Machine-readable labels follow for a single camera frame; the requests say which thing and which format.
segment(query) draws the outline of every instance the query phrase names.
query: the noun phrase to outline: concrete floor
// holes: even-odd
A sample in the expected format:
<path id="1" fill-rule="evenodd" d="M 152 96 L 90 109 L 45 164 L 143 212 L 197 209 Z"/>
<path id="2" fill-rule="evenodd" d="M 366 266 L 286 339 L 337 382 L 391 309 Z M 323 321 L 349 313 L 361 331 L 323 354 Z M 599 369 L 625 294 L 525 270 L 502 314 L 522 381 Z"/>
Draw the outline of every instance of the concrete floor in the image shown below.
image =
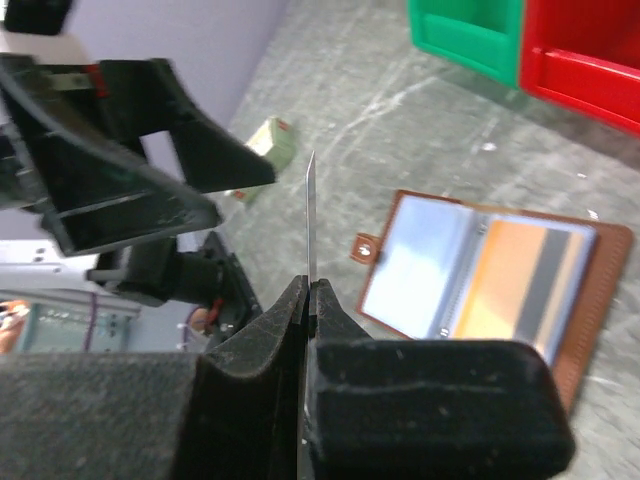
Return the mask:
<path id="1" fill-rule="evenodd" d="M 319 273 L 352 312 L 365 268 L 356 232 L 379 233 L 393 192 L 524 207 L 640 233 L 640 141 L 418 52 L 404 0 L 292 0 L 232 130 L 272 114 L 293 122 L 300 154 L 228 232 L 268 306 L 306 270 L 304 171 L 318 153 Z M 632 253 L 572 423 L 563 478 L 640 476 L 640 262 Z M 379 335 L 372 325 L 366 328 Z"/>

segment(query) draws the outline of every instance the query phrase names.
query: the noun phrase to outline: red wire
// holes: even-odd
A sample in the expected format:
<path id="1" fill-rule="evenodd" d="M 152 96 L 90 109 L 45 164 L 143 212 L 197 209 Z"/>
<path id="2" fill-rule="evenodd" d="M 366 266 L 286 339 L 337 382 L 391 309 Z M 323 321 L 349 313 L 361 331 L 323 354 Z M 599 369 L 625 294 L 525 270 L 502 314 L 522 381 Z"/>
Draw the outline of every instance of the red wire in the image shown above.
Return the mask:
<path id="1" fill-rule="evenodd" d="M 224 304 L 224 300 L 222 298 L 218 298 L 213 305 L 211 306 L 211 310 L 207 314 L 207 325 L 212 325 L 220 316 L 220 309 Z"/>

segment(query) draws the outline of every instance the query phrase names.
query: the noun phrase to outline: leather wallet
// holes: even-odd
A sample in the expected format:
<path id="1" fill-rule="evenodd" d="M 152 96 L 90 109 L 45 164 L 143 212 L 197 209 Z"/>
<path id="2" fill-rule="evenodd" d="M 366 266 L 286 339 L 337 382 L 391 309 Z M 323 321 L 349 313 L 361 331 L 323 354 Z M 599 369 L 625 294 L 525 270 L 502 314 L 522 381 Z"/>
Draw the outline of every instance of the leather wallet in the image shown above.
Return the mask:
<path id="1" fill-rule="evenodd" d="M 356 310 L 409 339 L 534 346 L 573 406 L 633 243 L 623 225 L 399 190 Z"/>

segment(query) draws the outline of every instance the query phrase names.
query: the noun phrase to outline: cable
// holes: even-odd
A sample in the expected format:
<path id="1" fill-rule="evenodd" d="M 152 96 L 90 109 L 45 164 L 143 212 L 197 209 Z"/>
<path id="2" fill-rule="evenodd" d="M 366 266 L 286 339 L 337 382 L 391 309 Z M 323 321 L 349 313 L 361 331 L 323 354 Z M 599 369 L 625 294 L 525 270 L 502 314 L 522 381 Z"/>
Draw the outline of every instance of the cable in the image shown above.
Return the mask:
<path id="1" fill-rule="evenodd" d="M 89 327 L 87 333 L 84 335 L 84 345 L 82 350 L 88 352 L 91 348 L 91 340 L 93 339 L 93 329 L 96 326 L 98 320 L 98 295 L 95 292 L 91 292 L 91 314 L 89 317 Z"/>
<path id="2" fill-rule="evenodd" d="M 196 311 L 198 311 L 202 307 L 194 307 L 193 310 L 187 315 L 187 318 L 184 319 L 183 327 L 182 327 L 182 343 L 180 344 L 181 350 L 183 352 L 187 351 L 187 344 L 189 343 L 189 320 L 193 316 Z"/>
<path id="3" fill-rule="evenodd" d="M 211 326 L 218 320 L 222 305 L 224 305 L 224 299 L 222 297 L 218 298 L 215 302 L 213 302 L 213 305 L 211 306 L 211 310 L 209 310 L 209 313 L 207 313 L 207 319 L 206 319 L 207 325 Z"/>

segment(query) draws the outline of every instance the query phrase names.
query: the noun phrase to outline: storage bin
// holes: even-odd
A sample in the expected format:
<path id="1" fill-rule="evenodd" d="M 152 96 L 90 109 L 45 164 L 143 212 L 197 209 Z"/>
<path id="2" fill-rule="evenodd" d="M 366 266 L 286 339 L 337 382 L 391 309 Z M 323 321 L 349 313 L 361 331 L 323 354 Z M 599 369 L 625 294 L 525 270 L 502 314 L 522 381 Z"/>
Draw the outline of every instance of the storage bin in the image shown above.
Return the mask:
<path id="1" fill-rule="evenodd" d="M 525 0 L 409 0 L 414 45 L 518 86 Z"/>
<path id="2" fill-rule="evenodd" d="M 640 2 L 528 0 L 521 87 L 640 134 Z"/>

